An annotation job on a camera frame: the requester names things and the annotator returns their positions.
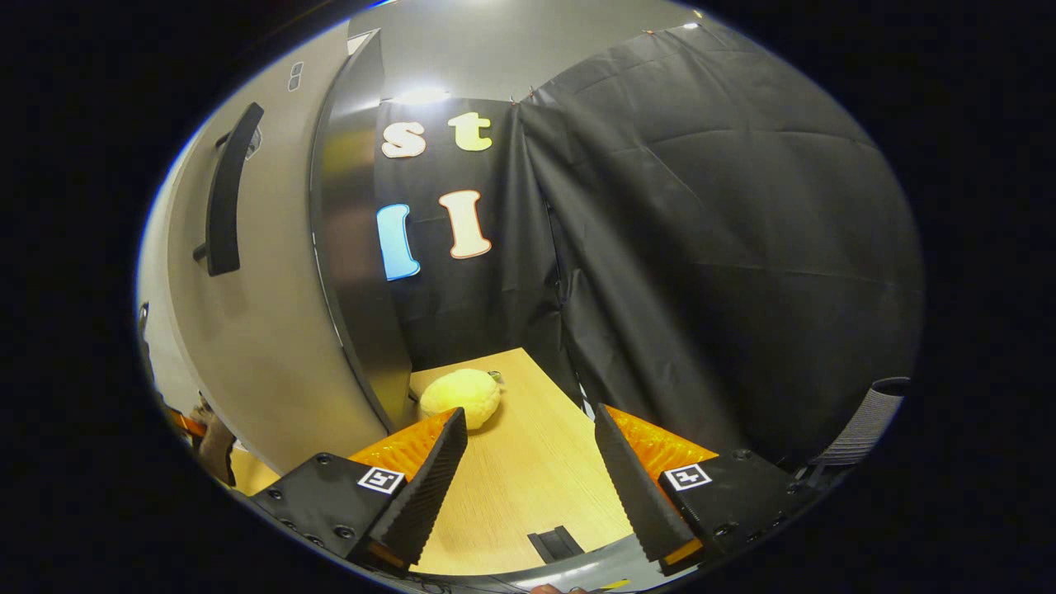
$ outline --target table surface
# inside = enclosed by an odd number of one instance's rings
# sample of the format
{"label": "table surface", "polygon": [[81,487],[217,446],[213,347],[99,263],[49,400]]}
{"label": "table surface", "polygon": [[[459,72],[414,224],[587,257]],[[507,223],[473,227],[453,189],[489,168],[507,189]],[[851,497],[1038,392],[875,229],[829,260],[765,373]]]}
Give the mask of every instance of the table surface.
{"label": "table surface", "polygon": [[421,394],[456,369],[498,371],[495,413],[469,443],[413,571],[473,575],[545,564],[528,534],[565,526],[584,552],[631,534],[593,438],[593,423],[514,349],[411,375]]}

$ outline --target black fabric backdrop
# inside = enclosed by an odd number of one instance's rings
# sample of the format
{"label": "black fabric backdrop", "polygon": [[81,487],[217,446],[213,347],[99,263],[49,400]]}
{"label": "black fabric backdrop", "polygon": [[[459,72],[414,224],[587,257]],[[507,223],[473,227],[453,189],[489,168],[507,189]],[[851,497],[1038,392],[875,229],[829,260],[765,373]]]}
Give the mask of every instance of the black fabric backdrop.
{"label": "black fabric backdrop", "polygon": [[[911,375],[923,270],[885,159],[812,81],[731,30],[642,35],[517,106],[385,104],[378,151],[421,272],[390,283],[416,369],[523,346],[569,394],[789,467],[871,382]],[[467,152],[447,119],[478,111]],[[437,200],[475,189],[492,250],[454,260]]]}

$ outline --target person's hand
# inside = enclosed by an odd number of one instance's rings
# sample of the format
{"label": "person's hand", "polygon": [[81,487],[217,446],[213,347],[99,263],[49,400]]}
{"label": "person's hand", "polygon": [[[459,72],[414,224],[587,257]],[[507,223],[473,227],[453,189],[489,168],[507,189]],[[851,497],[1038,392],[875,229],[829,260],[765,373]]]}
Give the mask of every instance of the person's hand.
{"label": "person's hand", "polygon": [[[543,586],[536,586],[531,589],[529,594],[565,594],[561,590],[550,586],[549,583],[544,583]],[[583,590],[579,586],[572,588],[568,591],[568,594],[587,594],[586,590]]]}

